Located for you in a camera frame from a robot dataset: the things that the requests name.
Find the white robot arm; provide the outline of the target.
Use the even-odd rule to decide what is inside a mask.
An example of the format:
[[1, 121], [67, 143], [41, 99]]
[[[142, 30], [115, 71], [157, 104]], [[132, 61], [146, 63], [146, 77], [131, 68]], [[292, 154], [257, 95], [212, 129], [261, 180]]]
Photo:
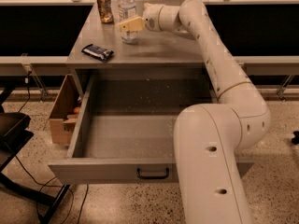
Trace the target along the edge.
[[254, 224], [235, 152], [261, 141], [271, 115], [262, 95], [222, 43], [205, 4], [144, 5], [141, 17], [120, 21], [122, 32], [188, 32], [199, 46], [215, 104], [191, 105], [177, 117], [174, 151], [187, 224]]

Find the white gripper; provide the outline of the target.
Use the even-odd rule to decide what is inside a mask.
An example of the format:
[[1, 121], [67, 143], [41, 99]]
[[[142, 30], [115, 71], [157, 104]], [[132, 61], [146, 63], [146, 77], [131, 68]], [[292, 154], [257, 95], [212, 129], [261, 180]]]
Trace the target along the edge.
[[159, 18], [164, 4], [145, 3], [143, 9], [143, 18], [133, 16], [119, 23], [121, 32], [138, 32], [142, 31], [145, 26], [148, 30], [160, 32]]

